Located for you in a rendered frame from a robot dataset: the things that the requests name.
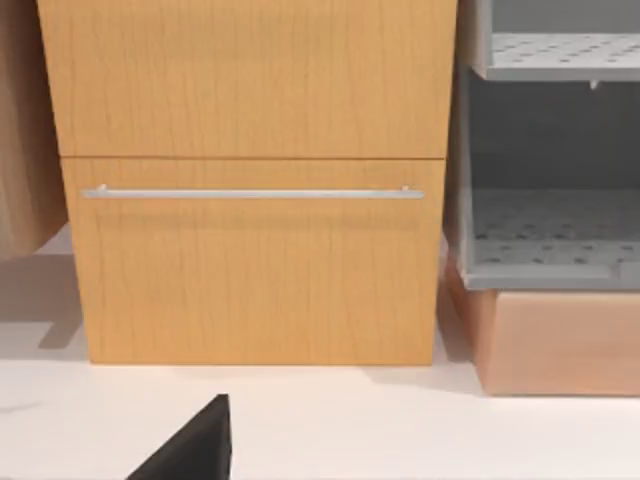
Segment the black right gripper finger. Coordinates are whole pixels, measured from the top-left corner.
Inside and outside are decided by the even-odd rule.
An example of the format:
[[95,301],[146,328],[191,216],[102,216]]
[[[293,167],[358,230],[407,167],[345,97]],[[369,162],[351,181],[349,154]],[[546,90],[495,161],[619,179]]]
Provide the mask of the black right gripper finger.
[[214,397],[126,480],[230,480],[231,408]]

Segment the wooden drawer cupboard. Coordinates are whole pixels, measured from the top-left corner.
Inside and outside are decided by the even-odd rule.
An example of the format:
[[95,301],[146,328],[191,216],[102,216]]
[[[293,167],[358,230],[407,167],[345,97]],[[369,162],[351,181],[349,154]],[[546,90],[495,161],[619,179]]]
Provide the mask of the wooden drawer cupboard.
[[432,361],[459,0],[36,0],[96,364]]

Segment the pale brown wooden cabinet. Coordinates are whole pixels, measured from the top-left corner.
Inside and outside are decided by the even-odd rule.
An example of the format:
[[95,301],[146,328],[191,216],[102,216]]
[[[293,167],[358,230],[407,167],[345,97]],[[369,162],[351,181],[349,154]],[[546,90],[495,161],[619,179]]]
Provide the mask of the pale brown wooden cabinet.
[[0,0],[0,262],[67,222],[36,0]]

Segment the plain wooden drawer front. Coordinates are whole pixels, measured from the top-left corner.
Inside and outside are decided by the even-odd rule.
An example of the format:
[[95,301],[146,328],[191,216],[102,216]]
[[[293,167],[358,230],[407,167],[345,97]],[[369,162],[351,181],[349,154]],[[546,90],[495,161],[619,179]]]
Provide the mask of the plain wooden drawer front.
[[66,157],[442,158],[457,0],[36,0]]

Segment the pale wooden drawer front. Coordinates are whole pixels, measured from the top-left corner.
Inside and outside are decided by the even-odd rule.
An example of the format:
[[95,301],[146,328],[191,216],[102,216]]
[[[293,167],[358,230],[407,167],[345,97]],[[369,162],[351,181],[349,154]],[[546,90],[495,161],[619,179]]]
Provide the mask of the pale wooden drawer front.
[[443,284],[490,395],[640,397],[640,292],[471,291]]

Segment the grey pierced drawer inside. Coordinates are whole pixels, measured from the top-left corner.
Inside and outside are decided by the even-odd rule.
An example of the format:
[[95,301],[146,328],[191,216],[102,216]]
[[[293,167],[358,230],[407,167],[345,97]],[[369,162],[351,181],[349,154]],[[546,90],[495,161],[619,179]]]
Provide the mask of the grey pierced drawer inside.
[[640,83],[459,68],[444,231],[470,290],[640,292]]

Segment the grey pierced shelf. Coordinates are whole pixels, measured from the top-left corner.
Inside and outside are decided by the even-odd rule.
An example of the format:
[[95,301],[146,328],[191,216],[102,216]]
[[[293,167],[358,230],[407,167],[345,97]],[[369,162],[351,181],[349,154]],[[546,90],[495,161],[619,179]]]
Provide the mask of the grey pierced shelf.
[[460,54],[494,82],[640,82],[640,0],[461,0]]

